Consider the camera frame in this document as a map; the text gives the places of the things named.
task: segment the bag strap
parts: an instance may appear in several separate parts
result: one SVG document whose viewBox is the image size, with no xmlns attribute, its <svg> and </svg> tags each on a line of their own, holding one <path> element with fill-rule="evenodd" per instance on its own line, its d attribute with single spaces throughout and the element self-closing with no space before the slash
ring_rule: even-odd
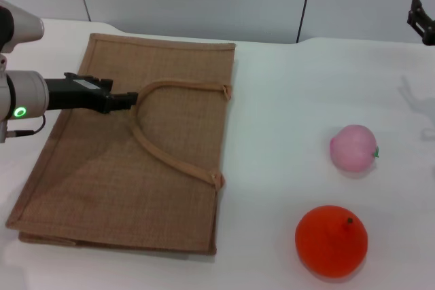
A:
<svg viewBox="0 0 435 290">
<path fill-rule="evenodd" d="M 178 81 L 178 80 L 162 80 L 155 81 L 144 86 L 138 94 L 136 105 L 130 109 L 130 129 L 133 132 L 134 137 L 139 142 L 139 144 L 146 149 L 155 158 L 163 161 L 172 168 L 186 173 L 192 177 L 200 179 L 210 185 L 213 185 L 218 192 L 225 183 L 224 176 L 222 176 L 219 169 L 213 169 L 212 171 L 207 171 L 193 164 L 178 160 L 171 154 L 161 150 L 155 144 L 153 144 L 147 137 L 143 134 L 142 129 L 139 125 L 137 119 L 137 113 L 142 102 L 145 98 L 153 91 L 158 88 L 163 87 L 176 87 L 176 88 L 188 88 L 191 90 L 204 90 L 204 91 L 216 91 L 223 92 L 227 100 L 231 99 L 232 88 L 229 85 L 215 84 L 215 83 L 198 83 L 194 81 Z"/>
</svg>

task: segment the white table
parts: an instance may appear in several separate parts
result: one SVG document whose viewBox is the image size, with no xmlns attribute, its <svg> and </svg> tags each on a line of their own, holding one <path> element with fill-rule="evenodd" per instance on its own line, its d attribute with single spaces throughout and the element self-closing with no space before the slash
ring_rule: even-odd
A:
<svg viewBox="0 0 435 290">
<path fill-rule="evenodd" d="M 60 77 L 78 70 L 90 33 L 126 34 L 101 23 L 45 24 L 41 41 L 8 56 L 9 69 Z M 37 136 L 0 145 L 2 289 L 435 288 L 434 48 L 338 39 L 238 42 L 215 257 L 19 242 L 3 223 L 57 115 L 47 114 Z M 348 124 L 366 125 L 378 140 L 377 167 L 362 179 L 341 174 L 328 157 L 329 138 Z M 318 280 L 295 253 L 297 223 L 322 204 L 350 209 L 368 231 L 366 263 L 346 283 Z"/>
</svg>

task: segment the green indicator light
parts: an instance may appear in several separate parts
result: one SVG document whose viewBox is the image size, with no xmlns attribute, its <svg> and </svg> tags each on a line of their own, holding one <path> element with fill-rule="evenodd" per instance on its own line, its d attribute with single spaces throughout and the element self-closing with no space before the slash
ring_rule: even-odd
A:
<svg viewBox="0 0 435 290">
<path fill-rule="evenodd" d="M 16 118 L 21 118 L 22 116 L 24 116 L 26 114 L 27 110 L 24 107 L 18 107 L 15 109 L 14 111 L 14 116 Z"/>
</svg>

